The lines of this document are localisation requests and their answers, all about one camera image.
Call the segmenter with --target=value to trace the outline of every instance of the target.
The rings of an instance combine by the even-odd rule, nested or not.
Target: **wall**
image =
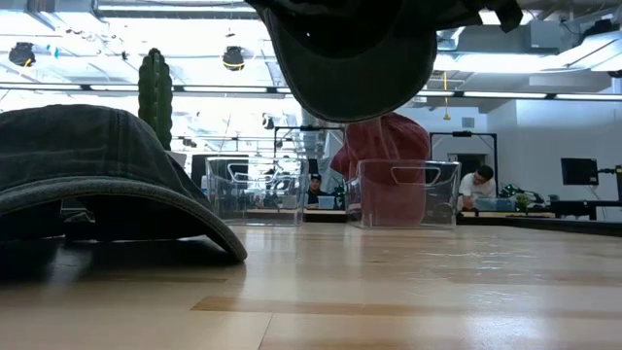
[[[445,116],[444,108],[437,108],[430,111],[428,108],[399,108],[397,113],[412,119],[419,123],[428,132],[452,132],[461,131],[463,129],[463,117],[475,118],[475,128],[467,130],[472,132],[487,132],[486,115],[480,114],[475,107],[451,107],[449,108],[449,116],[451,120],[443,119]],[[451,136],[434,136],[432,140],[432,155],[434,160],[447,160],[449,154],[472,154],[486,155],[492,159],[493,151],[491,147],[493,142],[490,138],[484,138],[482,141],[478,137],[472,138],[454,138]]]
[[[451,132],[463,129],[463,117],[475,118],[475,128],[470,129],[473,132],[486,132],[486,115],[480,114],[475,107],[451,107],[449,108],[450,121],[443,119],[445,117],[444,108],[436,108],[430,111],[428,108],[405,108],[396,109],[396,113],[412,119],[419,123],[428,132]]]
[[[488,126],[500,138],[500,181],[545,196],[596,199],[586,187],[563,185],[560,158],[596,158],[600,168],[622,164],[619,103],[513,101],[490,113]],[[600,182],[597,195],[617,199],[615,177],[601,175]],[[619,208],[605,210],[609,220],[622,220]]]
[[[510,101],[488,114],[488,131],[497,133],[498,176],[501,184],[521,183],[521,153],[516,101]]]

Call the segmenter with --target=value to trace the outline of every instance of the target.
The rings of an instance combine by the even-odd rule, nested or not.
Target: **white shirt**
[[[474,173],[465,175],[460,183],[458,193],[463,196],[470,196],[473,201],[477,198],[494,198],[497,196],[497,183],[495,179],[490,179],[484,184],[475,185],[473,183]],[[458,210],[463,209],[463,198],[458,199]]]

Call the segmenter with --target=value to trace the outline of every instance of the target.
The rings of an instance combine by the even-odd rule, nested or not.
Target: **clear plastic bin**
[[[359,228],[454,228],[458,162],[367,159],[346,183],[348,223]]]
[[[513,212],[516,203],[509,198],[477,198],[475,208],[479,211]]]
[[[205,163],[207,195],[228,225],[302,225],[305,159],[208,157]]]
[[[334,195],[318,195],[318,209],[334,209]]]

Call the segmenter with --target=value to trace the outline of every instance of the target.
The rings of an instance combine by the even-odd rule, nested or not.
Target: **plastic bin handle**
[[[393,176],[393,180],[398,185],[421,185],[421,184],[403,183],[403,182],[399,181],[397,179],[397,176],[396,176],[396,170],[419,170],[419,171],[436,170],[436,176],[434,176],[434,179],[430,183],[426,182],[426,183],[423,184],[426,187],[436,185],[436,182],[438,182],[438,178],[440,177],[440,168],[436,167],[436,166],[435,167],[431,167],[431,166],[423,166],[423,167],[422,166],[393,166],[391,168],[391,176]]]
[[[240,172],[233,172],[232,167],[233,166],[248,166],[248,164],[245,163],[229,163],[226,165],[226,169],[228,170],[229,174],[231,175],[231,180],[233,182],[236,183],[240,183],[240,184],[247,184],[247,183],[271,183],[274,182],[274,179],[276,178],[276,176],[279,174],[279,171],[275,171],[274,174],[264,174],[264,175],[259,175],[256,179],[250,180],[251,175],[250,174],[245,174],[245,173],[240,173]],[[246,176],[245,180],[241,180],[239,178],[239,176]]]

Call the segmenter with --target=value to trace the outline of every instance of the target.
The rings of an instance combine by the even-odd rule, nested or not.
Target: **cactus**
[[[171,150],[173,82],[158,49],[149,50],[138,70],[138,117],[154,131],[164,150]]]
[[[529,196],[524,193],[516,194],[516,207],[519,211],[525,212],[527,211],[527,207],[532,201],[529,199]]]

